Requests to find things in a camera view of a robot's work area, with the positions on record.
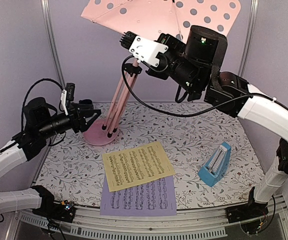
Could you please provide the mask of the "pink music stand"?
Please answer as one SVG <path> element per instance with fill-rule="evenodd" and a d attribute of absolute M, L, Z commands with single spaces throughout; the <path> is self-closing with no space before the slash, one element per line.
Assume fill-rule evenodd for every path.
<path fill-rule="evenodd" d="M 192 26 L 205 27 L 227 37 L 240 9 L 237 0 L 91 0 L 81 15 L 122 35 L 130 31 L 157 41 L 160 34 L 170 34 L 186 43 Z M 122 63 L 121 78 L 102 125 L 103 130 L 108 130 L 109 138 L 118 129 L 142 71 L 141 64 L 150 69 L 147 63 L 138 62 L 130 52 L 129 56 L 133 62 L 124 60 Z M 175 101 L 181 103 L 184 100 L 193 101 L 178 84 Z"/>

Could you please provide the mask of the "yellow sheet music page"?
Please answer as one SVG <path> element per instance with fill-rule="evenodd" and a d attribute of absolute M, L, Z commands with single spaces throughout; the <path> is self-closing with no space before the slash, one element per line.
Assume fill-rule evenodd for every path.
<path fill-rule="evenodd" d="M 104 153 L 102 160 L 110 192 L 146 184 L 176 173 L 158 141 Z"/>

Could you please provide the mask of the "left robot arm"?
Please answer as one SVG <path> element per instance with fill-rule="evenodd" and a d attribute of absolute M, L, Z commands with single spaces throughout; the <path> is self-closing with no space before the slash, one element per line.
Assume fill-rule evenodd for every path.
<path fill-rule="evenodd" d="M 67 130 L 86 132 L 101 115 L 91 100 L 69 103 L 67 111 L 61 114 L 44 97 L 36 97 L 23 108 L 26 119 L 24 129 L 12 137 L 0 149 L 0 178 L 15 167 L 35 158 L 48 145 L 47 140 Z M 0 215 L 17 210 L 32 209 L 44 217 L 54 217 L 58 205 L 54 195 L 41 185 L 25 190 L 0 192 Z"/>

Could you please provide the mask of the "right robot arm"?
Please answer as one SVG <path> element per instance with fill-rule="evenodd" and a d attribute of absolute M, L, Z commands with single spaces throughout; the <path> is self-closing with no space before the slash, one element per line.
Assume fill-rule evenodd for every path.
<path fill-rule="evenodd" d="M 241 206 L 244 216 L 253 218 L 288 178 L 288 108 L 236 74 L 221 71 L 228 41 L 217 31 L 193 25 L 186 42 L 169 34 L 135 42 L 140 59 L 150 66 L 150 75 L 172 78 L 190 100 L 203 98 L 214 109 L 254 122 L 280 137 L 270 169 Z"/>

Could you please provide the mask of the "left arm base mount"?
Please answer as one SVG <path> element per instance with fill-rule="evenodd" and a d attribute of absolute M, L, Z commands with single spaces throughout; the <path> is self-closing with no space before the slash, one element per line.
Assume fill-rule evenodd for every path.
<path fill-rule="evenodd" d="M 48 209 L 45 207 L 33 209 L 32 213 L 44 218 L 72 223 L 76 214 L 76 208 L 73 201 L 64 200 L 61 203 L 54 202 L 52 207 Z"/>

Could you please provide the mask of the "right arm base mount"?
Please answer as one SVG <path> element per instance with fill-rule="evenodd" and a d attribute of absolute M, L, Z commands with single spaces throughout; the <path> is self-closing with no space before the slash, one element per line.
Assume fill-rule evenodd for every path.
<path fill-rule="evenodd" d="M 236 206 L 230 206 L 225 209 L 226 218 L 229 223 L 236 223 L 263 217 L 269 213 L 267 203 L 245 203 Z"/>

